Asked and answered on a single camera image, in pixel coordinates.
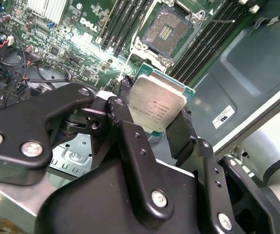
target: capacitor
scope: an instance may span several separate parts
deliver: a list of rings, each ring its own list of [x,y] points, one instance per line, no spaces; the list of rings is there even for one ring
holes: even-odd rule
[[[70,40],[70,39],[72,39],[73,36],[74,36],[73,33],[67,33],[67,34],[65,34],[65,39]]]
[[[7,36],[5,34],[0,34],[0,41],[7,40]]]
[[[8,22],[12,19],[11,15],[5,15],[0,17],[0,23]]]

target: motherboard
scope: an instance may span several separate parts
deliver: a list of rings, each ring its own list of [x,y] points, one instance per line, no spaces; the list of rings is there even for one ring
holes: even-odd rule
[[[143,62],[189,85],[258,7],[254,0],[4,0],[1,15],[11,20],[0,20],[0,29],[21,39],[29,60],[56,59],[98,89],[113,90]],[[42,65],[63,71],[53,61]]]

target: bracket hole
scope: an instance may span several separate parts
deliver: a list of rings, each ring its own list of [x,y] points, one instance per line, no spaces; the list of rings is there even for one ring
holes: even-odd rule
[[[99,121],[93,121],[92,122],[92,129],[95,130],[100,126],[100,122]]]
[[[219,181],[215,181],[216,182],[216,185],[219,187],[219,188],[221,188],[222,187],[222,185],[221,185],[221,183],[219,182]]]
[[[122,100],[120,100],[120,99],[115,99],[115,102],[116,102],[118,105],[121,105],[121,106],[124,105],[124,103],[123,103]]]
[[[141,150],[140,150],[140,155],[142,155],[142,156],[145,156],[145,155],[146,155],[145,149],[141,149]]]

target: sticker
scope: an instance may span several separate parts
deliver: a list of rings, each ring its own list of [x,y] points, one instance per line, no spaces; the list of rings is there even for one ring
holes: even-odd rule
[[[213,120],[213,125],[216,129],[218,129],[222,124],[224,124],[233,114],[235,114],[234,109],[231,106],[226,107],[224,111],[222,111],[221,114],[218,115]]]

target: heat sink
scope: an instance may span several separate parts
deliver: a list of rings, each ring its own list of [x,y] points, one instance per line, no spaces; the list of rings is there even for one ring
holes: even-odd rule
[[[27,7],[32,13],[59,24],[69,0],[28,0]]]

